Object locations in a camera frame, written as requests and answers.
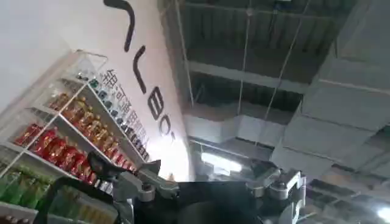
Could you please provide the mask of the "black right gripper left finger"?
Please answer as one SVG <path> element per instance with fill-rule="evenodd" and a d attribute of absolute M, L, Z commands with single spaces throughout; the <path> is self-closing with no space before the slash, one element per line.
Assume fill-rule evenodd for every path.
<path fill-rule="evenodd" d="M 137 198 L 142 202 L 154 200 L 155 194 L 174 199 L 179 195 L 179 185 L 158 175 L 161 161 L 143 163 L 134 171 L 112 164 L 96 152 L 87 156 L 92 171 L 101 180 L 113 184 L 115 201 Z"/>

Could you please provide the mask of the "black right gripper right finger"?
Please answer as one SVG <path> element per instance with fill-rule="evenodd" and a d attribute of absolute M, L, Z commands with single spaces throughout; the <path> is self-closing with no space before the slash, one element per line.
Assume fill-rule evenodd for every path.
<path fill-rule="evenodd" d="M 251 161 L 254 179 L 246 183 L 253 198 L 305 201 L 307 177 L 299 170 L 283 170 L 270 161 Z"/>

